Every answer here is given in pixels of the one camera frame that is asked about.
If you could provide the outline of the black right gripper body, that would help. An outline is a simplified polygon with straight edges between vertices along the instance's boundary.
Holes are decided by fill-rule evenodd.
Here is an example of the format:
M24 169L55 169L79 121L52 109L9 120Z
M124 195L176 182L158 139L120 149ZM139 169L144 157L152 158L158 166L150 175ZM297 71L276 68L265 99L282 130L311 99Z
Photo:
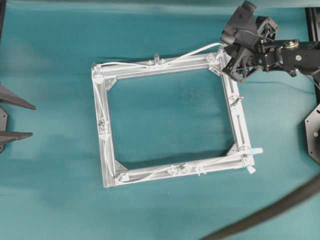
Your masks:
M222 72L236 82L244 82L262 67L262 64L259 63L259 54L262 53L261 47L275 41L277 36L278 25L270 17L258 16L255 19L255 24L259 39L254 46L233 43L227 44L224 48L230 56L230 60Z

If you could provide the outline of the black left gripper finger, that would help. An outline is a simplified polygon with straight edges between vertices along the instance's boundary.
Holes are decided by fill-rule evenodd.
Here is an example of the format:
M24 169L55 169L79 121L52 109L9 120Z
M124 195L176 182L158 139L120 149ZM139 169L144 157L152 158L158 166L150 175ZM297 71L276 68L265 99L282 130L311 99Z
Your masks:
M0 102L2 104L8 104L30 110L36 110L36 107L33 104L17 96L3 85L0 85Z
M5 145L14 141L19 141L33 135L32 132L0 131L0 152L5 149Z

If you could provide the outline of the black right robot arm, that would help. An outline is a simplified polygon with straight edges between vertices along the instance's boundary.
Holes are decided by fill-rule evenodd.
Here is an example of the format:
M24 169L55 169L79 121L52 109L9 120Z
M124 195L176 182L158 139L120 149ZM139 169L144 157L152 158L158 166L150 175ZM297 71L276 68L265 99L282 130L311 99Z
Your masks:
M278 25L270 18L250 17L229 20L221 40L231 57L223 72L236 82L244 82L258 70L281 71L295 77L320 73L320 43L299 39L276 40Z

